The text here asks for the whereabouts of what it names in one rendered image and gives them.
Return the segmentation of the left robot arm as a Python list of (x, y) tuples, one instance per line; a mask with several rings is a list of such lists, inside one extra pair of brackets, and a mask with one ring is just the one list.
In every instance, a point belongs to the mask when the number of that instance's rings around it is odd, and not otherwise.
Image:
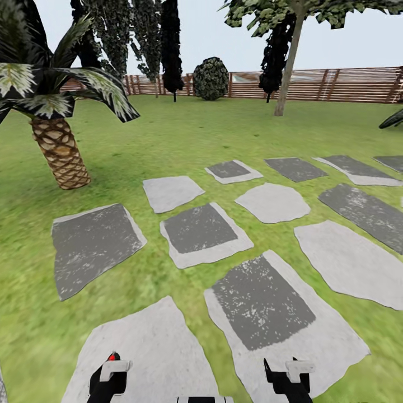
[(115, 393), (124, 393), (127, 371), (133, 366), (131, 360), (107, 360), (90, 378), (87, 403), (110, 403)]

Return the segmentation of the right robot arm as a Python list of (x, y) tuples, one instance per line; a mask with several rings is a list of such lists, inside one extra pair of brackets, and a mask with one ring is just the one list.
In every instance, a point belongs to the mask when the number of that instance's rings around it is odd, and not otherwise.
[(309, 396), (310, 377), (315, 372), (316, 365), (312, 360), (286, 361), (288, 372), (271, 371), (267, 361), (264, 360), (267, 381), (273, 383), (277, 394), (285, 394), (289, 403), (313, 403)]

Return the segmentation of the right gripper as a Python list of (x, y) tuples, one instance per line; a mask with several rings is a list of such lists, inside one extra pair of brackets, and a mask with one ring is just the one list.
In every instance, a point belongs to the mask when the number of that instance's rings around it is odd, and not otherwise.
[(308, 373), (301, 373), (300, 382), (291, 383), (286, 376), (286, 372), (271, 371), (267, 361), (264, 360), (267, 381), (273, 383), (273, 389), (277, 394), (285, 394), (289, 403), (293, 403), (294, 400), (299, 397), (309, 397), (310, 392), (310, 377)]

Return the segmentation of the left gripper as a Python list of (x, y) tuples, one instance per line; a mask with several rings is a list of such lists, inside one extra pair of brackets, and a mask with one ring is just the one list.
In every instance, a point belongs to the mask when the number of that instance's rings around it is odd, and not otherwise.
[(100, 381), (101, 373), (99, 371), (93, 373), (90, 378), (89, 394), (104, 395), (107, 403), (110, 403), (115, 393), (124, 393), (127, 383), (127, 371), (115, 372), (108, 381)]

